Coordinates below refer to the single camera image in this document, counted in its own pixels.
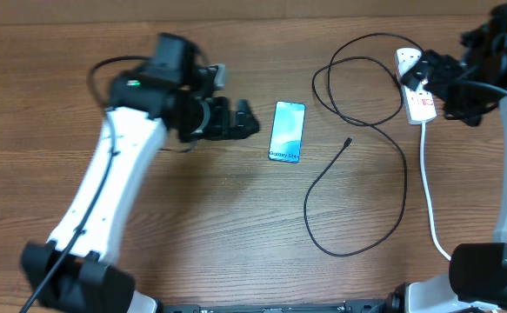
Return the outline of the blue Galaxy smartphone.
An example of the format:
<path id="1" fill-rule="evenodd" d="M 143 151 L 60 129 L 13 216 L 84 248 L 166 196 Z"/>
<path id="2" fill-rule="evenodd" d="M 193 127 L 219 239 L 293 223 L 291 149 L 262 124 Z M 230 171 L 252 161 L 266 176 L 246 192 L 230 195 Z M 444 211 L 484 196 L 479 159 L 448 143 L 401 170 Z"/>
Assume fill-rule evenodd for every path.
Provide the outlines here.
<path id="1" fill-rule="evenodd" d="M 271 161 L 300 161 L 305 111 L 306 106 L 303 103 L 276 103 L 268 153 Z"/>

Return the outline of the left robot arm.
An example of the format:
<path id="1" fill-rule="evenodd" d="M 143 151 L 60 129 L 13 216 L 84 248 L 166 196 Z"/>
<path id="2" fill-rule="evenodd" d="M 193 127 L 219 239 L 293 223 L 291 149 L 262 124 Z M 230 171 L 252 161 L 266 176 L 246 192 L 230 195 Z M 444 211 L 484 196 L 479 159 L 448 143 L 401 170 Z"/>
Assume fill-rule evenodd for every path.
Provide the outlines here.
<path id="1" fill-rule="evenodd" d="M 123 232 L 137 194 L 168 135 L 194 147 L 200 140 L 241 140 L 260 129 L 247 101 L 220 92 L 226 67 L 211 63 L 192 41 L 162 33 L 153 55 L 115 75 L 102 95 L 96 71 L 87 86 L 103 116 L 90 165 L 58 226 L 43 244 L 28 243 L 21 265 L 39 303 L 62 312 L 161 312 L 117 267 Z"/>

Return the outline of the white power strip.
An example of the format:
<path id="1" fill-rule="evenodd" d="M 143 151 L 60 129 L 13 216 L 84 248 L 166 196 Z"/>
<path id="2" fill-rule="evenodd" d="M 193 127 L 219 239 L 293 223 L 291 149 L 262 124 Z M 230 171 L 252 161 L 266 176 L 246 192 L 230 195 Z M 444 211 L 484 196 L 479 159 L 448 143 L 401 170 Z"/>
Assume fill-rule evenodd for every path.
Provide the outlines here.
<path id="1" fill-rule="evenodd" d="M 401 78 L 419 60 L 421 52 L 415 48 L 401 48 L 395 53 L 398 78 Z M 415 90 L 401 83 L 401 91 L 404 99 L 404 108 L 408 123 L 419 125 L 428 123 L 437 117 L 437 112 L 431 93 L 419 83 Z"/>

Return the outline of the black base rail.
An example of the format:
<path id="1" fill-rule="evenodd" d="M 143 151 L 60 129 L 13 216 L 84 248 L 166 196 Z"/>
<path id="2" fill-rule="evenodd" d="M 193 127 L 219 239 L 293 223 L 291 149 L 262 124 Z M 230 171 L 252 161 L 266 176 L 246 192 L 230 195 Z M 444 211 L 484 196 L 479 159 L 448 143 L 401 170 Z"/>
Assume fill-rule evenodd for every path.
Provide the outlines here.
<path id="1" fill-rule="evenodd" d="M 369 313 L 384 312 L 382 299 L 347 300 L 327 304 L 274 304 L 202 307 L 196 304 L 164 305 L 163 313 Z"/>

